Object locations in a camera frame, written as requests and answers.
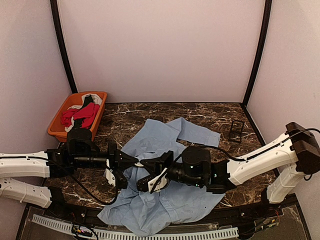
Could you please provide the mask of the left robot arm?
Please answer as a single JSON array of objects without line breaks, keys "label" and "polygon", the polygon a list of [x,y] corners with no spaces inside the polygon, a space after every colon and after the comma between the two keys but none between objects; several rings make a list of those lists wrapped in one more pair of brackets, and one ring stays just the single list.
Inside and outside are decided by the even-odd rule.
[{"label": "left robot arm", "polygon": [[96,198],[76,177],[78,169],[105,171],[107,182],[116,190],[125,189],[128,181],[124,170],[139,161],[109,144],[107,151],[101,151],[92,141],[89,129],[77,128],[67,133],[66,143],[58,148],[34,153],[0,155],[0,195],[21,203],[51,208],[60,218],[71,213],[65,203],[62,191],[57,187],[45,187],[25,182],[27,178],[42,179],[72,178],[88,195]]}]

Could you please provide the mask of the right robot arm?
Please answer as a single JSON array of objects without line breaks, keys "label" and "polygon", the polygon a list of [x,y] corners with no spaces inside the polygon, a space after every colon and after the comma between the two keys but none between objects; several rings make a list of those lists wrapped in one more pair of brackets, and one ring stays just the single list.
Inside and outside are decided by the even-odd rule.
[{"label": "right robot arm", "polygon": [[244,182],[285,166],[276,180],[262,193],[262,201],[255,205],[255,213],[266,217],[280,204],[297,183],[320,170],[320,146],[314,135],[315,128],[304,128],[296,122],[286,125],[286,132],[277,139],[248,154],[232,157],[225,150],[216,150],[226,160],[211,161],[211,146],[188,146],[178,157],[172,151],[154,159],[141,160],[149,173],[137,181],[141,192],[157,192],[171,181],[205,188],[212,194],[224,194]]}]

